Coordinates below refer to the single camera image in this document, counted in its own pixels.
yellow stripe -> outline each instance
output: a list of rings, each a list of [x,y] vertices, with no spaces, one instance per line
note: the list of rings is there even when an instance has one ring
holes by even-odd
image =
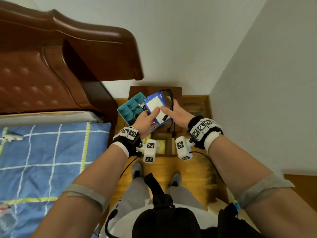
[[[5,135],[5,134],[7,133],[7,131],[8,131],[8,128],[7,128],[7,127],[3,129],[3,131],[2,131],[2,137],[3,137],[3,135]],[[3,139],[2,142],[1,142],[1,144],[0,144],[0,156],[1,156],[1,154],[2,154],[3,147],[4,147],[4,145],[5,145],[6,142],[7,142],[7,141]]]
[[[48,201],[55,201],[58,197],[42,197],[42,198],[23,198],[18,200],[8,200],[5,201],[7,205],[14,205],[14,204],[21,204],[21,203],[36,203],[36,202],[48,202]]]
[[[87,148],[88,148],[88,142],[89,142],[89,134],[90,134],[90,122],[87,122],[84,148],[82,150],[82,156],[81,156],[80,173],[83,172],[85,169]]]

blue plaid bedding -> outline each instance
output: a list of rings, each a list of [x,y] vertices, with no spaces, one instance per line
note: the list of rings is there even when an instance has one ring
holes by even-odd
[[[18,225],[7,237],[29,237],[62,191],[107,148],[110,123],[68,123],[0,128],[23,135],[0,144],[0,200]]]

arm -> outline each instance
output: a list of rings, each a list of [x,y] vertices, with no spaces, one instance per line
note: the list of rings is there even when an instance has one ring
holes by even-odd
[[[144,111],[133,124],[141,134],[141,139],[148,135],[153,126],[152,121],[158,113],[159,108],[149,116]],[[111,145],[73,181],[73,184],[90,188],[110,200],[126,161],[125,152],[120,147]],[[67,196],[67,192],[64,192],[32,237],[91,237],[101,215],[98,204],[83,197]]]
[[[161,107],[176,124],[188,127],[194,117],[174,100],[174,111]],[[248,152],[220,135],[208,148],[212,162],[232,194],[237,197],[272,171]],[[290,188],[265,191],[246,212],[266,237],[315,237],[317,213]]]

person's right hand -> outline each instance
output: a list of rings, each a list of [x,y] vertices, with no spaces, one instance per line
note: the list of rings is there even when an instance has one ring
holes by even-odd
[[[165,106],[161,107],[162,112],[170,116],[177,125],[183,128],[188,128],[189,121],[195,116],[188,113],[185,109],[180,107],[176,99],[174,99],[173,109],[174,111],[170,110]]]

person's left hand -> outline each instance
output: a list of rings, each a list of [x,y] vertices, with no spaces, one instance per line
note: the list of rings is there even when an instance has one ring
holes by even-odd
[[[153,112],[149,115],[149,111],[143,111],[138,116],[137,120],[131,127],[135,128],[141,135],[141,140],[145,139],[148,136],[152,128],[156,127],[158,124],[153,123],[154,118],[160,113],[160,108],[156,107]]]

